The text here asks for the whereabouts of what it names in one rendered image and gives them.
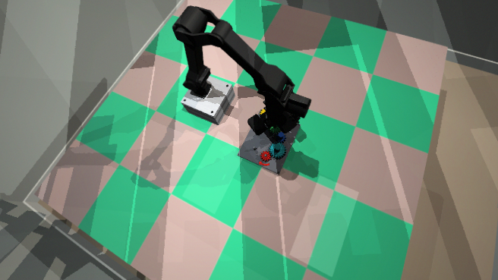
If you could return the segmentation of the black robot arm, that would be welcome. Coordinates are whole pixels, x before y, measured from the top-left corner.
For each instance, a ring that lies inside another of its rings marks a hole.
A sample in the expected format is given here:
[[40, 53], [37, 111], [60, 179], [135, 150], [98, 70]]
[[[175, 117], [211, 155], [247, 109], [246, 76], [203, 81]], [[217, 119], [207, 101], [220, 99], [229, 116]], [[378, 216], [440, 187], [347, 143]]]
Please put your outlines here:
[[[215, 27], [205, 33], [208, 22]], [[202, 46], [222, 49], [254, 79], [257, 93], [265, 97], [266, 106], [277, 110], [272, 123], [284, 133], [305, 118], [312, 99], [293, 93], [295, 84], [287, 74], [274, 64], [267, 64], [233, 29], [232, 25], [217, 18], [211, 10], [189, 5], [172, 26], [176, 39], [184, 43], [188, 72], [183, 86], [191, 95], [205, 99], [211, 84], [206, 80], [210, 68], [203, 64]], [[285, 88], [284, 88], [285, 87]]]

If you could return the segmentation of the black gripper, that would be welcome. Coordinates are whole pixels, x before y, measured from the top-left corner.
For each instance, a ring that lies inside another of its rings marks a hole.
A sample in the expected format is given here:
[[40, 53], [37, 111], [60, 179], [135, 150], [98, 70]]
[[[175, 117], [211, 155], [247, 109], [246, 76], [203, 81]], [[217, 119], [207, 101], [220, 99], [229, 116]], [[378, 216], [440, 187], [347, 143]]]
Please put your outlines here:
[[263, 132], [266, 131], [267, 127], [271, 128], [272, 126], [275, 125], [272, 123], [273, 116], [277, 114], [279, 115], [283, 109], [284, 108], [272, 110], [269, 109], [267, 106], [265, 106], [264, 107], [265, 112], [261, 114], [260, 117], [257, 114], [255, 114], [254, 116], [249, 118], [247, 122], [256, 135], [261, 135]]

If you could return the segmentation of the red gear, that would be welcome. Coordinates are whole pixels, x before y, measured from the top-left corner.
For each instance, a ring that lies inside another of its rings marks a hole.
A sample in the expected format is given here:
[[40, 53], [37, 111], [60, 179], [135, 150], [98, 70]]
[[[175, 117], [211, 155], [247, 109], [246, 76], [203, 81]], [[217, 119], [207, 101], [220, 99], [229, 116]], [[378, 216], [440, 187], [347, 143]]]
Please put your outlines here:
[[[260, 158], [260, 159], [265, 160], [265, 162], [266, 162], [266, 160], [267, 160], [267, 161], [269, 161], [269, 160], [270, 160], [270, 158], [272, 157], [272, 156], [270, 156], [270, 155], [271, 155], [271, 153], [269, 153], [269, 152], [267, 152], [267, 151], [266, 151], [266, 152], [264, 152], [264, 151], [263, 151], [263, 153], [261, 153], [261, 154], [262, 154], [262, 155], [260, 155], [260, 156], [261, 156], [261, 158]], [[267, 157], [265, 157], [265, 156], [264, 156], [265, 154], [267, 155]], [[268, 159], [269, 159], [269, 160], [268, 160]], [[263, 161], [263, 160], [262, 160], [262, 161]]]

